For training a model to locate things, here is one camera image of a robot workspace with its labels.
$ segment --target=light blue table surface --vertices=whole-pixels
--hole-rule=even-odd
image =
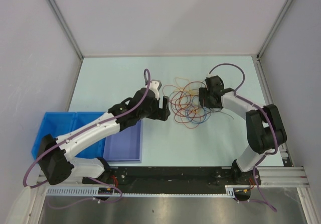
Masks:
[[[116,103],[133,97],[144,87],[143,70],[163,86],[175,85],[175,77],[203,81],[209,70],[220,63],[240,66],[246,80],[238,91],[257,103],[265,103],[252,58],[241,57],[116,57],[85,58],[80,70],[69,111],[108,111]],[[242,75],[230,66],[217,68],[225,87],[236,88]],[[169,95],[173,89],[166,88]],[[187,129],[173,120],[143,120],[142,163],[113,163],[127,166],[231,166],[247,147],[245,121],[229,110],[230,116],[214,113],[195,129]],[[261,166],[283,166],[278,153],[267,157]]]

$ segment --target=white panel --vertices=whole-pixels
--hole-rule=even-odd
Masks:
[[[238,91],[255,102],[264,103],[263,94],[251,57],[130,57],[85,58],[70,111],[108,111],[114,104],[133,97],[144,86],[143,70],[151,78],[175,85],[175,77],[202,81],[212,67],[231,62],[240,66],[246,80]],[[222,66],[218,74],[225,87],[236,87],[242,80],[238,69]],[[173,89],[166,88],[169,95]],[[143,120],[141,163],[110,163],[118,166],[231,166],[248,146],[246,123],[231,111],[213,113],[195,129],[174,122],[174,114],[166,122]],[[282,166],[278,153],[269,156],[263,166]]]
[[[262,59],[297,166],[321,208],[321,0],[295,0]]]
[[[0,223],[23,188],[46,111],[67,107],[80,65],[45,0],[0,0]],[[39,170],[32,172],[30,183]]]
[[[56,0],[85,56],[256,54],[285,0]]]

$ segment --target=blue wire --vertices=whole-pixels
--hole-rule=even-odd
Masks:
[[[205,108],[202,108],[203,111],[204,111],[203,120],[202,120],[202,121],[193,120],[191,117],[189,117],[189,113],[188,113],[188,111],[189,111],[192,107],[193,107],[193,106],[190,106],[189,108],[185,109],[186,118],[187,118],[189,121],[191,121],[191,123],[193,123],[193,124],[202,124],[202,123],[206,122],[206,121],[210,118],[210,116],[211,116],[211,111],[207,111]]]

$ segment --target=white wall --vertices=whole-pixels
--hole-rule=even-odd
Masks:
[[[80,61],[45,0],[0,0],[0,223],[23,188],[46,111],[64,111]],[[35,171],[33,179],[39,173]]]
[[[256,54],[285,0],[56,0],[85,56]]]
[[[262,65],[288,145],[321,209],[321,0],[295,0]]]

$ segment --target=black joint motor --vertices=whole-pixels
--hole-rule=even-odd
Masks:
[[[52,137],[52,135],[44,136],[41,140],[37,157],[56,144],[56,139]],[[61,150],[60,148],[55,148],[50,151],[38,164],[51,185],[57,185],[66,180],[74,168],[74,166],[67,161],[65,150]]]
[[[221,97],[227,92],[234,91],[231,88],[224,89],[223,80],[219,76],[207,77],[206,87],[199,88],[199,102],[201,107],[223,108]]]
[[[132,109],[142,99],[145,91],[146,88],[142,88],[135,93],[134,97],[126,98],[123,102],[110,108],[108,112],[117,116]],[[139,120],[144,118],[166,121],[170,114],[169,98],[167,96],[163,97],[163,108],[160,108],[159,99],[156,99],[155,93],[152,90],[148,90],[143,102],[133,112],[117,118],[116,122],[120,124],[120,131],[122,131],[130,126],[134,126]]]
[[[275,105],[270,104],[264,106],[263,111],[266,112],[271,121],[277,145],[280,146],[286,142],[287,136],[279,110]],[[266,119],[259,110],[251,110],[246,113],[247,140],[252,150],[258,154],[263,154],[267,150],[275,149],[270,127],[265,127],[263,123],[266,123]]]

